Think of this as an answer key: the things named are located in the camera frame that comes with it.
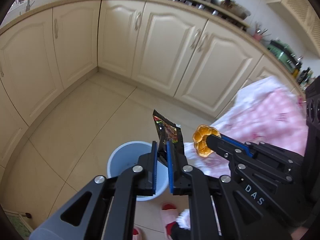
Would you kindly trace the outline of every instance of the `cabinet handle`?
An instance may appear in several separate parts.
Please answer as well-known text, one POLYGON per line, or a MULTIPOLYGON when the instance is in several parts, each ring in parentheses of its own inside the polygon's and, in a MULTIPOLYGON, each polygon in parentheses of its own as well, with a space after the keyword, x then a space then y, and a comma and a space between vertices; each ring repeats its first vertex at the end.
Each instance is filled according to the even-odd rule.
POLYGON ((201 33, 201 30, 197 29, 195 37, 193 39, 193 42, 192 42, 190 48, 194 49, 196 47, 197 41, 199 40, 198 36, 200 35, 200 33, 201 33))
POLYGON ((207 36, 208 36, 208 33, 205 33, 203 36, 202 36, 202 39, 201 39, 201 41, 200 41, 200 45, 199 45, 199 47, 198 47, 198 52, 200 52, 201 50, 202 50, 202 46, 203 46, 203 44, 204 44, 204 41, 205 41, 205 39, 207 38, 207 36))
POLYGON ((1 74, 2 77, 4 76, 4 73, 3 73, 3 71, 2 71, 1 64, 0 64, 0 74, 1 74))
POLYGON ((58 38, 58 20, 55 18, 54 19, 54 34, 56 36, 56 39, 58 38))
POLYGON ((141 16, 141 12, 138 12, 138 15, 136 17, 136 23, 134 25, 135 30, 138 30, 138 28, 140 27, 140 26, 138 27, 138 21, 139 21, 140 16, 141 16))

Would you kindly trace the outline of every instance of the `faucet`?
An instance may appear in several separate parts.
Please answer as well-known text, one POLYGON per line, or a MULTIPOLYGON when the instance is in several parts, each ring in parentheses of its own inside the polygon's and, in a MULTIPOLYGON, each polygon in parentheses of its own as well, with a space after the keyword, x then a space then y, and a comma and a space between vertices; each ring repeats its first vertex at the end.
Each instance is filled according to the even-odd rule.
POLYGON ((30 7, 31 7, 31 5, 33 5, 33 3, 30 4, 30 0, 28 0, 27 7, 26 7, 26 12, 30 10, 30 7))

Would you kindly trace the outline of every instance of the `black food packet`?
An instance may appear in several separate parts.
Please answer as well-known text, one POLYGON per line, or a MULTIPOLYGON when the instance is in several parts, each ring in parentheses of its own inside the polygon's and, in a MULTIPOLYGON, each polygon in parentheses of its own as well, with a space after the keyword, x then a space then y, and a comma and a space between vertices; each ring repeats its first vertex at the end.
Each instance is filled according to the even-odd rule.
POLYGON ((184 155, 184 146, 183 146, 183 138, 181 133, 180 125, 175 124, 161 114, 159 114, 156 110, 153 110, 153 120, 156 125, 157 133, 159 136, 159 147, 158 153, 160 160, 167 166, 167 150, 166 144, 167 141, 172 141, 175 151, 179 154, 184 155))

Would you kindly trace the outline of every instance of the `person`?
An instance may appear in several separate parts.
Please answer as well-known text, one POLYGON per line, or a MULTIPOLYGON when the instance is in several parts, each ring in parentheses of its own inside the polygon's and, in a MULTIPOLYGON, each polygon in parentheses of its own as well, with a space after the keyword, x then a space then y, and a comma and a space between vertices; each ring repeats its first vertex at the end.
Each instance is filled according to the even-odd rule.
MULTIPOLYGON (((160 216, 162 224, 164 226, 165 239, 166 240, 190 240, 190 230, 180 228, 176 222, 179 216, 177 207, 170 203, 164 202, 161 205, 160 216)), ((307 232, 307 228, 299 227, 292 234, 292 240, 300 240, 303 235, 307 232)), ((142 240, 142 231, 140 228, 133 228, 132 240, 142 240)))

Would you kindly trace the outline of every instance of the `blue trash can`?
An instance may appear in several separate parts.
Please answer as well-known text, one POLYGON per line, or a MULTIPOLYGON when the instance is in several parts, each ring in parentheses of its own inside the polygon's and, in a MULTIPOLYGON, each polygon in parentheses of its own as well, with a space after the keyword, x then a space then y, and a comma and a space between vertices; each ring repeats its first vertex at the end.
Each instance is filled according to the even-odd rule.
MULTIPOLYGON (((140 155, 151 152, 151 143, 132 141, 120 145, 111 154, 107 163, 108 178, 119 176, 122 171, 138 163, 140 155)), ((168 187, 168 168, 158 161, 156 194, 153 196, 137 196, 137 201, 146 201, 160 196, 168 187)))

